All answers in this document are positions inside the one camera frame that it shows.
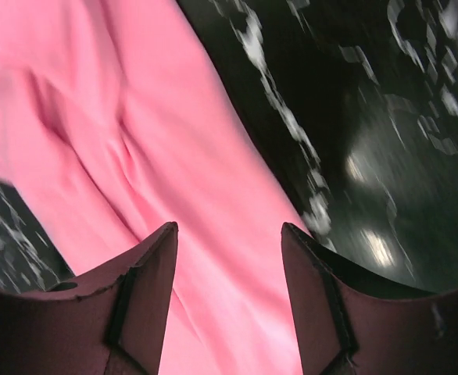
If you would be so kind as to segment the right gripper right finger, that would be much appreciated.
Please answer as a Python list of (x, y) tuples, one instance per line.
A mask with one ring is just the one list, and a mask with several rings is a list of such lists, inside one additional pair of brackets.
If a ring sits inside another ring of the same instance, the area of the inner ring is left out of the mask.
[(293, 224), (281, 251), (306, 374), (458, 374), (458, 289), (379, 276)]

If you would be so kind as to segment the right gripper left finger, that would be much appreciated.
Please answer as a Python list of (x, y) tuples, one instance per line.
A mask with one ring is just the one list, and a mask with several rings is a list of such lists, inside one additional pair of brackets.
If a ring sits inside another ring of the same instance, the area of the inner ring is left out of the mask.
[(176, 223), (49, 291), (0, 290), (0, 374), (156, 374)]

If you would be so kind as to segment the pink t shirt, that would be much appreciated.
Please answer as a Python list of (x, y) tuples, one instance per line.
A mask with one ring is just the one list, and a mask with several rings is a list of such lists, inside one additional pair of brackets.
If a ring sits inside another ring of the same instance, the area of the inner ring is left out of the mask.
[(172, 1), (0, 1), (0, 180), (72, 271), (179, 226), (162, 374), (299, 374), (300, 219)]

